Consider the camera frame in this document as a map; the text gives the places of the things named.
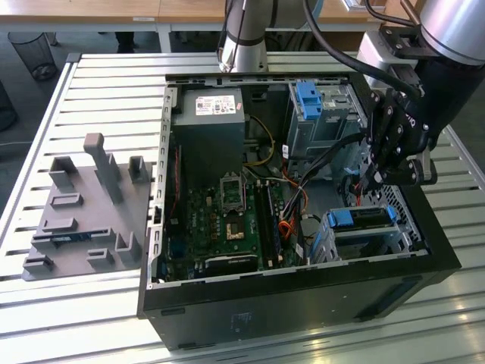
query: metal table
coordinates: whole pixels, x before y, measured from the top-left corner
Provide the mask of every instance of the metal table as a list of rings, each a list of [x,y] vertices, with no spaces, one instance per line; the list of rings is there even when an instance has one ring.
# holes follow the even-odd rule
[[[272,71],[345,69],[325,54],[275,53]],[[204,350],[169,352],[136,318],[139,270],[24,282],[54,155],[92,164],[89,132],[105,135],[118,163],[156,162],[164,75],[217,72],[212,54],[84,55],[66,63],[0,220],[0,361],[458,362],[485,360],[485,179],[448,128],[433,151],[438,184],[427,198],[463,269],[386,318]]]

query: gray plastic holder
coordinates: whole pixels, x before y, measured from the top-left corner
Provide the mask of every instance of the gray plastic holder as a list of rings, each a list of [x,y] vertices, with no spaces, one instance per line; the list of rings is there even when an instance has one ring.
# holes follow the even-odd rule
[[[86,260],[95,270],[106,270],[114,264],[114,259],[108,248],[89,249]]]
[[[128,244],[125,243],[120,234],[117,234],[114,251],[120,256],[124,264],[134,264],[142,255],[142,247],[138,244],[138,240],[133,232],[130,234]]]

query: black cable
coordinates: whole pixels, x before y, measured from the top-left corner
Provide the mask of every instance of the black cable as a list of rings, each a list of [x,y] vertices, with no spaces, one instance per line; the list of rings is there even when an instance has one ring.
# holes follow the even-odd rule
[[[241,30],[243,29],[244,16],[246,15],[246,9],[242,7],[241,23],[239,24],[239,31],[237,32],[236,47],[234,47],[233,62],[230,66],[229,73],[233,70],[234,64],[236,63],[237,48],[239,47],[239,40],[241,39]]]
[[[268,35],[268,36],[266,36],[266,40],[270,40],[270,41],[274,42],[274,44],[277,45],[277,52],[281,52],[281,44],[278,41],[278,39]]]
[[[342,195],[343,205],[345,207],[349,207],[349,203],[347,202],[347,180],[350,178],[350,174],[346,174],[343,176],[342,180],[340,181],[340,194]]]
[[[291,33],[291,36],[289,36],[288,40],[286,41],[285,46],[283,47],[283,50],[285,52],[288,50],[288,46],[291,43],[291,41],[293,40],[293,38],[295,37],[295,35],[296,35],[296,32]]]
[[[313,215],[313,214],[307,214],[305,219],[312,218],[314,219],[318,224],[321,224],[321,218],[319,216]]]
[[[344,65],[350,67],[351,69],[360,72],[362,74],[367,74],[379,81],[382,81],[389,86],[393,87],[396,91],[401,91],[409,96],[411,99],[417,100],[421,97],[421,93],[418,89],[414,88],[413,86],[407,84],[404,81],[401,81],[399,78],[391,76],[385,71],[380,70],[379,68],[370,66],[364,62],[361,62],[353,57],[350,57],[346,53],[340,51],[339,49],[335,49],[333,46],[330,45],[329,42],[322,36],[320,29],[318,28],[317,23],[315,22],[313,15],[311,13],[310,5],[308,5],[308,0],[303,1],[303,10],[305,11],[305,17],[308,25],[313,32],[314,37],[320,43],[320,45],[324,48],[325,51],[328,52],[329,55],[334,57],[337,61],[343,63]]]
[[[391,17],[389,15],[380,14],[380,13],[376,12],[372,8],[370,0],[364,0],[364,4],[365,4],[365,7],[367,8],[367,11],[369,12],[369,14],[371,14],[373,17],[375,17],[377,19],[389,21],[389,22],[395,23],[395,24],[401,24],[401,25],[404,25],[405,27],[413,27],[415,25],[410,20],[402,19],[400,17]]]
[[[341,140],[333,144],[327,151],[319,155],[311,164],[310,167],[300,178],[297,190],[295,194],[289,199],[288,203],[283,210],[283,220],[289,219],[291,212],[295,207],[295,203],[299,201],[300,193],[302,189],[305,188],[306,184],[317,175],[318,171],[321,170],[325,165],[330,163],[335,155],[343,148],[352,143],[360,142],[364,139],[364,133],[354,133],[343,137]]]
[[[230,3],[228,3],[227,0],[226,0],[226,2],[224,4],[224,23],[222,24],[222,30],[219,33],[219,41],[217,42],[217,60],[219,61],[219,63],[221,62],[221,55],[219,53],[221,51],[222,39],[223,39],[224,35],[226,34],[227,18],[229,17],[230,11],[233,8],[233,3],[234,3],[234,0],[230,0]]]

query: green motherboard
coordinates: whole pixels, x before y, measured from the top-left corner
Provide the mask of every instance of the green motherboard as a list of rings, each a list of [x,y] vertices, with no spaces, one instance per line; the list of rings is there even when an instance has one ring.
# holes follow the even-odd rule
[[[206,259],[218,256],[257,256],[258,270],[268,269],[264,264],[264,250],[261,246],[255,203],[255,185],[228,183],[222,186],[199,190],[189,190],[186,200],[186,234],[183,238],[171,241],[172,257],[169,271],[172,280],[197,278],[197,271]],[[271,202],[274,212],[284,207],[283,188],[279,183],[272,183]],[[227,211],[224,202],[236,203],[242,200],[241,211]],[[271,230],[278,234],[277,227]],[[282,249],[282,261],[272,268],[293,265],[294,250]]]

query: cable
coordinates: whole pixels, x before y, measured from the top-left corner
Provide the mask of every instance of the cable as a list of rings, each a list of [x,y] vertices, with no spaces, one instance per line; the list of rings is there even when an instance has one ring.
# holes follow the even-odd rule
[[[19,144],[32,144],[32,141],[30,142],[9,142],[9,143],[2,143],[0,146],[16,146]]]
[[[400,17],[391,17],[389,15],[385,15],[385,14],[381,14],[381,13],[376,12],[372,8],[369,0],[364,0],[364,4],[365,4],[365,7],[367,8],[367,11],[369,12],[369,14],[371,14],[373,17],[375,17],[377,19],[389,21],[390,23],[401,24],[401,25],[404,25],[405,27],[413,27],[415,25],[410,20],[402,19]]]
[[[244,0],[242,4],[241,23],[239,24],[239,31],[237,32],[237,40],[236,40],[236,47],[234,47],[233,61],[231,62],[231,66],[228,73],[230,73],[233,70],[234,64],[236,63],[237,48],[239,47],[239,40],[241,39],[241,30],[243,29],[243,22],[244,22],[245,15],[246,15],[246,0]]]
[[[282,170],[281,170],[281,173],[283,174],[283,177],[291,183],[291,185],[295,188],[298,188],[298,184],[292,180],[291,178],[288,177],[288,174],[286,172],[286,167],[283,166]],[[303,206],[303,211],[306,211],[306,208],[308,207],[308,201],[310,200],[308,198],[308,194],[305,192],[305,190],[302,190],[302,193],[303,193],[303,197],[305,198],[305,205]]]
[[[313,215],[313,214],[302,215],[302,220],[306,220],[307,218],[313,218],[318,224],[321,224],[321,218],[316,215]]]
[[[263,122],[261,120],[259,120],[256,116],[253,116],[253,115],[250,115],[249,117],[252,118],[252,119],[254,119],[254,120],[256,120],[258,122],[258,124],[261,125],[261,127],[264,129],[264,131],[270,137],[270,140],[271,140],[271,151],[270,151],[269,156],[267,158],[263,159],[262,161],[247,162],[247,163],[244,163],[243,165],[245,165],[246,167],[247,166],[249,166],[249,167],[255,167],[255,166],[258,166],[258,165],[265,165],[266,163],[268,163],[273,158],[273,154],[274,154],[274,139],[273,139],[273,136],[271,135],[270,130],[266,127],[266,125],[263,124]]]
[[[379,81],[382,81],[389,86],[393,87],[396,91],[401,91],[408,95],[411,99],[417,100],[421,97],[421,92],[414,88],[413,86],[407,84],[404,81],[401,81],[399,78],[391,76],[385,71],[380,70],[379,68],[370,66],[364,62],[361,62],[353,57],[350,57],[346,53],[340,51],[339,49],[335,49],[333,46],[330,45],[329,42],[322,36],[320,29],[318,28],[313,15],[311,14],[310,6],[308,5],[308,0],[303,1],[303,10],[305,11],[306,21],[313,32],[315,39],[320,43],[320,45],[328,52],[329,55],[334,57],[337,61],[343,63],[345,66],[350,67],[351,69],[360,72],[362,74],[367,74]]]
[[[292,210],[296,202],[299,200],[299,194],[303,191],[303,188],[306,184],[313,178],[319,170],[321,170],[325,165],[330,163],[338,151],[341,150],[344,146],[347,146],[352,143],[360,142],[364,139],[364,133],[354,133],[349,134],[348,136],[343,137],[341,140],[333,144],[326,152],[319,155],[311,164],[307,171],[303,174],[302,178],[298,184],[298,190],[292,196],[292,198],[288,201],[286,206],[282,211],[282,219],[287,220],[288,217],[291,215]]]
[[[296,32],[291,33],[291,36],[289,36],[288,40],[286,41],[285,46],[283,47],[283,50],[285,52],[288,50],[288,46],[291,43],[291,41],[293,40],[293,38],[295,37],[295,35],[296,35]]]
[[[227,30],[227,18],[229,17],[230,11],[233,8],[233,3],[234,3],[234,0],[230,0],[229,4],[227,3],[227,0],[226,0],[224,4],[224,23],[222,24],[222,30],[221,30],[221,33],[219,34],[219,42],[217,42],[217,60],[219,63],[221,62],[222,38]]]
[[[246,169],[249,172],[249,174],[252,175],[257,180],[277,180],[278,182],[289,182],[288,180],[284,180],[283,178],[263,177],[263,176],[257,174],[253,169],[251,169],[248,166],[244,166],[243,168]]]

